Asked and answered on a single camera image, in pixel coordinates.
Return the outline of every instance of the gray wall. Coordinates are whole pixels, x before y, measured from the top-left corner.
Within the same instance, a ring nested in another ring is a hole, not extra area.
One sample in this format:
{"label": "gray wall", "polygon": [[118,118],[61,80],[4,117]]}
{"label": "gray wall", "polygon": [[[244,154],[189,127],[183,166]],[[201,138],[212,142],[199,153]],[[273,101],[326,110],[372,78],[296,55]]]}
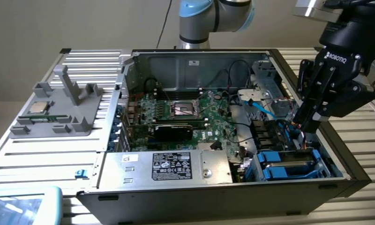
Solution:
{"label": "gray wall", "polygon": [[[211,35],[212,47],[312,47],[324,27],[292,16],[296,0],[257,0],[239,33]],[[168,0],[0,0],[0,101],[24,101],[58,50],[155,48]],[[173,0],[161,48],[177,45]]]}

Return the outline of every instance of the blue cable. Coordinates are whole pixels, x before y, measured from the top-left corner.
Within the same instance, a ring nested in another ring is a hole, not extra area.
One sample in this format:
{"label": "blue cable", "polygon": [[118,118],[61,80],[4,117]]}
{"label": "blue cable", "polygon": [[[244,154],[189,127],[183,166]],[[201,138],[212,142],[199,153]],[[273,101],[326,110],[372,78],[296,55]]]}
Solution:
{"label": "blue cable", "polygon": [[257,108],[261,112],[269,114],[273,119],[276,119],[273,113],[271,113],[267,109],[264,109],[257,103],[252,102],[251,105],[252,105],[255,108]]}

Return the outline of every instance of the power supply label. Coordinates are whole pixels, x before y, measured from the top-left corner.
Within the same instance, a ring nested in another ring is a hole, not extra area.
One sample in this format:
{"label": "power supply label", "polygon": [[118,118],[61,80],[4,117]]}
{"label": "power supply label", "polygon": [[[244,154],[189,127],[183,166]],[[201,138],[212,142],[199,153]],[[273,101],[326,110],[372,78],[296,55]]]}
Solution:
{"label": "power supply label", "polygon": [[153,153],[151,178],[153,180],[192,179],[189,152]]}

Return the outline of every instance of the tablet screen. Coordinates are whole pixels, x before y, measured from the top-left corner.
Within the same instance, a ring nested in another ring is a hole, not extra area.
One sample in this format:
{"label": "tablet screen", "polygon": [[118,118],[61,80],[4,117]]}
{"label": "tablet screen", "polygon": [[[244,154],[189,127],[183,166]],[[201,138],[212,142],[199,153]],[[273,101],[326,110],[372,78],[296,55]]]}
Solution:
{"label": "tablet screen", "polygon": [[0,197],[0,225],[30,225],[44,195]]}

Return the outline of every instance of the robotiq logo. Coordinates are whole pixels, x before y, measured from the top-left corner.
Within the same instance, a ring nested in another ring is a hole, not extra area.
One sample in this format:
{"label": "robotiq logo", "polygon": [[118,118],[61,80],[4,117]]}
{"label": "robotiq logo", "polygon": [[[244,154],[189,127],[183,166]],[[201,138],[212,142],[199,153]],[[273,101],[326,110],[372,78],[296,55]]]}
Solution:
{"label": "robotiq logo", "polygon": [[336,60],[338,62],[342,62],[343,64],[346,64],[346,61],[347,61],[347,58],[343,58],[342,56],[338,56],[330,52],[326,53],[324,59],[327,59],[327,58]]}

